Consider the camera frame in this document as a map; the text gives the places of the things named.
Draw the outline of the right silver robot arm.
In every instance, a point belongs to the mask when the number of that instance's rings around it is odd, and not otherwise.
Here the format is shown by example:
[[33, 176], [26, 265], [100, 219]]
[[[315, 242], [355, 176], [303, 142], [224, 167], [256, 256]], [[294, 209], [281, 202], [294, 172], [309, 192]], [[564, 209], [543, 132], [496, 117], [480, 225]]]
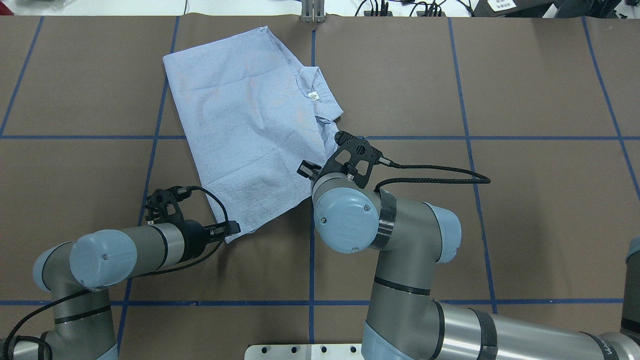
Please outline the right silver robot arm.
[[450, 210], [358, 187], [350, 174], [303, 161], [314, 223], [339, 253], [378, 251], [360, 353], [365, 360], [637, 360], [639, 334], [596, 335], [510, 319], [431, 298], [435, 266], [455, 257]]

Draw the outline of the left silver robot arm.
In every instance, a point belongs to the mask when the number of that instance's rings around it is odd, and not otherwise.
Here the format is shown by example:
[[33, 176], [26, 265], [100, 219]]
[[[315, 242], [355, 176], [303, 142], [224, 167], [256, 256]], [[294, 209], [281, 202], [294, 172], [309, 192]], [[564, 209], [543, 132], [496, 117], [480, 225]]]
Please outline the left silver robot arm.
[[3, 360], [116, 360], [118, 341], [109, 288], [126, 280], [180, 271], [206, 246], [240, 232], [235, 221], [207, 227], [188, 220], [105, 229], [44, 251], [34, 282], [52, 302], [29, 313], [1, 340]]

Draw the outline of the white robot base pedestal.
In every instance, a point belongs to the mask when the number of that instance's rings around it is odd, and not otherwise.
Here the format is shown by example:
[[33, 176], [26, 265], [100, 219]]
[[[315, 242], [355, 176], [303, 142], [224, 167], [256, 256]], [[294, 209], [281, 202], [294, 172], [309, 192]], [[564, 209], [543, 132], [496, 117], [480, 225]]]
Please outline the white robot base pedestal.
[[359, 343], [256, 344], [244, 353], [245, 360], [363, 360]]

